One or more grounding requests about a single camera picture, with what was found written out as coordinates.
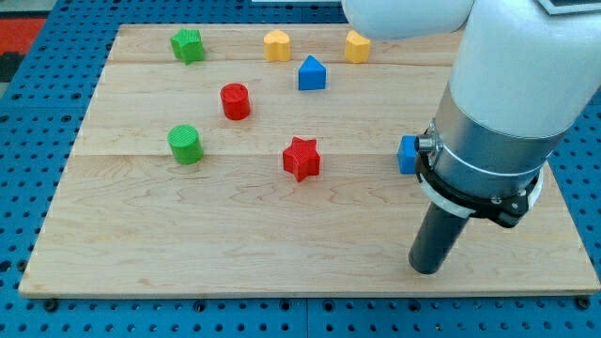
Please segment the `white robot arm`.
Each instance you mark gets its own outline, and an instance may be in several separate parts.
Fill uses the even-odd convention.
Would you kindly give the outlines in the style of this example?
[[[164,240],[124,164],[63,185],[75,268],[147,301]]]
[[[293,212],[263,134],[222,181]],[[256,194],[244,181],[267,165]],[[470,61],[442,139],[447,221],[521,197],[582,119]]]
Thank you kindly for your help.
[[[599,3],[345,0],[342,8],[373,40],[462,32],[436,115],[416,139],[426,219],[516,225],[600,85]]]

